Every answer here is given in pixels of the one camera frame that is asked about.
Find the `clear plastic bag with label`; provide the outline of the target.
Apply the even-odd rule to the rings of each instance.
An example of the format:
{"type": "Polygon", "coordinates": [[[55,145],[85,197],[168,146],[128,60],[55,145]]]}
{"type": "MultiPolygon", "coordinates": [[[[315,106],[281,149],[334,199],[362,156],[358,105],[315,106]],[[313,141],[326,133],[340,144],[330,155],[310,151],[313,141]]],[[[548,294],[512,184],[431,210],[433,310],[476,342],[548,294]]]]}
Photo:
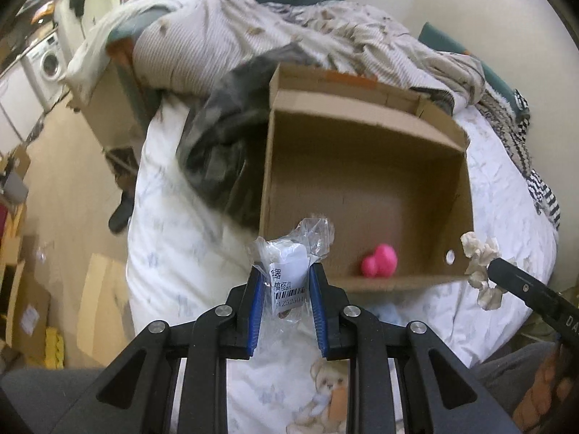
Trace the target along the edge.
{"type": "Polygon", "coordinates": [[[303,218],[288,234],[251,245],[256,268],[264,276],[266,303],[273,318],[298,318],[308,292],[309,268],[330,254],[335,228],[324,216],[303,218]]]}

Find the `flat cardboard sheet on floor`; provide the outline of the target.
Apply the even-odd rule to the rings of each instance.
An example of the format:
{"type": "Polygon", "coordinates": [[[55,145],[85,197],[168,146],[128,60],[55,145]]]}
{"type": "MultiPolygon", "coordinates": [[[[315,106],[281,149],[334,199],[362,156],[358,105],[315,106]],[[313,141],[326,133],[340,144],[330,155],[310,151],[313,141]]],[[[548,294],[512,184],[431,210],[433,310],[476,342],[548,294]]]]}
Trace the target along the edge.
{"type": "Polygon", "coordinates": [[[93,254],[80,300],[77,348],[98,365],[109,365],[134,337],[126,265],[93,254]]]}

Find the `yellow egg tray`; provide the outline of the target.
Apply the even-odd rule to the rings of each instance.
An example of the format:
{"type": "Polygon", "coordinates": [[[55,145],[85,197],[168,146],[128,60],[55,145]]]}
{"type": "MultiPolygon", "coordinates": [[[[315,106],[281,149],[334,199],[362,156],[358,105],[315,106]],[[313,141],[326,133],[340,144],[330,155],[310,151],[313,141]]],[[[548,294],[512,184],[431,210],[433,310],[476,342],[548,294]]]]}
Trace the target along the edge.
{"type": "Polygon", "coordinates": [[[62,334],[55,327],[45,330],[45,357],[46,369],[63,369],[65,362],[65,343],[62,334]]]}

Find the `cardboard box with label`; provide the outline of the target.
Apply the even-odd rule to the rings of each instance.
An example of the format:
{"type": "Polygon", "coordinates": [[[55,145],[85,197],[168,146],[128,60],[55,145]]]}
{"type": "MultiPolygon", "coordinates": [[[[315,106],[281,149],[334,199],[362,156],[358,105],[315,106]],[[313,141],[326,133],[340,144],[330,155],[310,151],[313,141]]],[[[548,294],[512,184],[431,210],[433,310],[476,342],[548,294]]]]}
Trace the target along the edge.
{"type": "Polygon", "coordinates": [[[1,265],[1,340],[8,347],[42,362],[49,292],[26,270],[26,262],[1,265]]]}

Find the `black white patterned blanket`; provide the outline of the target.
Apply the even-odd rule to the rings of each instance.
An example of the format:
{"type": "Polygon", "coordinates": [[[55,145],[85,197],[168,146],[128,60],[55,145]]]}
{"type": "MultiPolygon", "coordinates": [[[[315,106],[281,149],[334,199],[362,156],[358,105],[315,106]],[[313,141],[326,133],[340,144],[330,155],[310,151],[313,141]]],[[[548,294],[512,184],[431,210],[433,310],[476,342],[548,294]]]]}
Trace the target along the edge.
{"type": "Polygon", "coordinates": [[[484,94],[476,108],[499,137],[508,157],[525,179],[537,214],[543,214],[554,229],[559,230],[561,206],[554,191],[534,169],[527,147],[531,120],[529,105],[518,90],[512,91],[512,94],[515,107],[490,83],[486,83],[484,94]]]}

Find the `brown cardboard box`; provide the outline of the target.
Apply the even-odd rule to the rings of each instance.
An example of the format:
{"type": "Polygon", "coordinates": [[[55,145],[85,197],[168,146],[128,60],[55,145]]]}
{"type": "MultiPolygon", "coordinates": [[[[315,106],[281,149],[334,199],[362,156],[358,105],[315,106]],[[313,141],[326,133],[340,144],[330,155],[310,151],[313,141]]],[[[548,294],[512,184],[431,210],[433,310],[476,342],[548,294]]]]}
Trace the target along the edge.
{"type": "Polygon", "coordinates": [[[347,291],[425,288],[462,280],[460,237],[473,229],[466,132],[424,93],[360,76],[281,64],[270,82],[260,234],[303,218],[332,221],[323,266],[347,291]],[[360,264],[380,244],[390,278],[360,264]]]}

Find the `camouflage jacket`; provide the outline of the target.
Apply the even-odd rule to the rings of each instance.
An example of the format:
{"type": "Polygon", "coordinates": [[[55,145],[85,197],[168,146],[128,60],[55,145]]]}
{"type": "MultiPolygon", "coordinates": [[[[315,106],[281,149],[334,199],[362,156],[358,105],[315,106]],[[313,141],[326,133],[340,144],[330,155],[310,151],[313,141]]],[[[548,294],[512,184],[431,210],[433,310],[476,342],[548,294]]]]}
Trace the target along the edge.
{"type": "Polygon", "coordinates": [[[200,199],[250,229],[259,226],[270,81],[281,63],[318,65],[291,43],[237,66],[202,107],[189,110],[176,150],[179,169],[200,199]]]}

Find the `white washing machine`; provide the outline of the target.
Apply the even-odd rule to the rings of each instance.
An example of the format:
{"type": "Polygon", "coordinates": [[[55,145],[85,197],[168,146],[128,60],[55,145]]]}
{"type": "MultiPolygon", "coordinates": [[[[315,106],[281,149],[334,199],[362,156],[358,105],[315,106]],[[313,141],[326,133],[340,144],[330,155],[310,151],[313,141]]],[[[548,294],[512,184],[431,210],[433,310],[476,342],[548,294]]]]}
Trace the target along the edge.
{"type": "Polygon", "coordinates": [[[64,51],[55,30],[26,50],[22,65],[43,111],[49,113],[64,94],[65,84],[62,78],[67,68],[64,51]]]}

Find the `striped beige duvet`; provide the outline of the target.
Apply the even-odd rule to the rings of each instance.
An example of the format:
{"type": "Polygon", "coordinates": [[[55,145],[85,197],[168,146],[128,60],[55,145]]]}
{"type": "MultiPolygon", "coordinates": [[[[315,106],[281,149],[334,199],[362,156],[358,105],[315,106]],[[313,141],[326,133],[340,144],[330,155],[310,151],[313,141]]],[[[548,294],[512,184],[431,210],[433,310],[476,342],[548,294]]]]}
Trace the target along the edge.
{"type": "Polygon", "coordinates": [[[70,61],[66,81],[88,103],[109,57],[110,32],[153,8],[165,15],[138,36],[132,63],[153,88],[206,95],[235,67],[295,43],[324,69],[356,73],[403,89],[451,93],[455,111],[484,94],[482,64],[419,42],[388,13],[370,5],[329,1],[311,6],[256,0],[128,0],[105,15],[70,61]]]}

